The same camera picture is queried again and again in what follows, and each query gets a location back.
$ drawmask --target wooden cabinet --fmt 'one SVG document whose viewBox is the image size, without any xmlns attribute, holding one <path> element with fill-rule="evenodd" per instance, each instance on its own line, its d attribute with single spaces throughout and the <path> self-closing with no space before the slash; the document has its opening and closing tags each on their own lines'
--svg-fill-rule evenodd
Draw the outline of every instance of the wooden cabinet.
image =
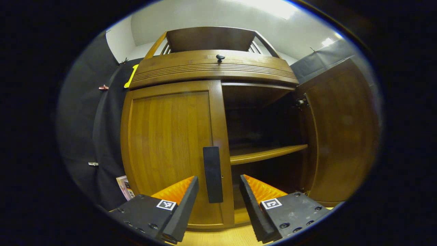
<svg viewBox="0 0 437 246">
<path fill-rule="evenodd" d="M 197 175 L 200 189 L 189 228 L 250 221 L 239 191 L 241 174 L 287 193 L 308 192 L 327 206 L 347 199 L 371 167 L 379 133 L 359 69 L 347 60 L 297 86 L 290 67 L 262 36 L 242 29 L 244 42 L 233 47 L 214 37 L 224 30 L 239 33 L 166 32 L 140 63 L 121 122 L 123 165 L 134 193 L 151 195 Z M 199 46 L 208 50 L 176 45 L 184 32 L 202 37 Z M 271 56 L 249 52 L 254 37 Z M 166 48 L 153 57 L 165 38 Z M 218 61 L 218 54 L 226 58 Z M 297 100 L 308 106 L 297 107 Z M 219 148 L 221 203 L 208 200 L 208 146 Z"/>
</svg>

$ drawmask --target white wall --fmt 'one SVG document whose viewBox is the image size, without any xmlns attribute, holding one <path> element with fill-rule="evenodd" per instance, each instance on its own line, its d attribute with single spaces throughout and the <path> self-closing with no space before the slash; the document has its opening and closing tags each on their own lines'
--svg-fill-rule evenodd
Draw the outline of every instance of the white wall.
<svg viewBox="0 0 437 246">
<path fill-rule="evenodd" d="M 139 46 L 135 47 L 131 51 L 131 53 L 129 54 L 128 59 L 133 60 L 133 59 L 138 59 L 138 58 L 144 58 L 154 43 L 155 42 L 147 43 L 147 44 L 143 44 L 143 45 L 139 45 Z M 159 48 L 156 50 L 155 55 L 159 55 L 161 53 L 162 49 L 164 49 L 165 44 L 166 44 L 166 40 L 164 40 L 161 43 Z M 260 50 L 264 55 L 270 54 L 266 47 L 264 47 L 262 45 L 258 45 L 258 46 L 260 47 Z M 291 65 L 297 61 L 297 59 L 295 59 L 291 56 L 287 56 L 286 54 L 283 54 L 283 53 L 278 52 L 278 51 L 277 51 L 277 53 L 281 56 L 282 59 L 286 60 L 289 65 Z"/>
<path fill-rule="evenodd" d="M 109 49 L 119 63 L 123 62 L 126 57 L 129 59 L 129 54 L 136 48 L 132 36 L 131 19 L 132 16 L 129 15 L 106 30 Z"/>
</svg>

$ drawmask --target yellow clip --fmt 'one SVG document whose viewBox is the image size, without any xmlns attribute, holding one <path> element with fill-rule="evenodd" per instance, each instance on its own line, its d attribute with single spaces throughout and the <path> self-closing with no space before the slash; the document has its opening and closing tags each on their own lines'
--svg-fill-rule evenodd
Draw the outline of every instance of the yellow clip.
<svg viewBox="0 0 437 246">
<path fill-rule="evenodd" d="M 132 67 L 134 69 L 134 71 L 132 72 L 132 75 L 129 78 L 129 81 L 125 84 L 125 88 L 129 88 L 131 81 L 132 81 L 132 78 L 134 77 L 134 73 L 135 73 L 136 69 L 138 68 L 138 65 L 139 64 L 136 64 L 135 66 Z"/>
</svg>

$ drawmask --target black knob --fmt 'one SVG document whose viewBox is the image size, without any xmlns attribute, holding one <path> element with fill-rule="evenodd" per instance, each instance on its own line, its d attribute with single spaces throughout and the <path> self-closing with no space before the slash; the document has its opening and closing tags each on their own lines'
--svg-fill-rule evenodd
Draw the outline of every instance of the black knob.
<svg viewBox="0 0 437 246">
<path fill-rule="evenodd" d="M 218 61 L 217 62 L 222 62 L 222 60 L 225 58 L 224 56 L 221 56 L 221 55 L 216 55 L 215 56 L 217 59 L 218 59 Z"/>
</svg>

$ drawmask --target black curtain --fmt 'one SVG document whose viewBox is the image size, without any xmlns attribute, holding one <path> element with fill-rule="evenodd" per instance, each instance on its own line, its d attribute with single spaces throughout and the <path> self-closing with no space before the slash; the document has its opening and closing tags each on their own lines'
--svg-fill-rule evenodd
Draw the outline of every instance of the black curtain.
<svg viewBox="0 0 437 246">
<path fill-rule="evenodd" d="M 79 188 L 107 210 L 126 202 L 115 179 L 125 174 L 120 120 L 128 89 L 123 85 L 140 61 L 118 64 L 102 33 L 71 66 L 59 94 L 55 125 L 63 164 Z M 109 90 L 98 89 L 104 84 Z"/>
</svg>

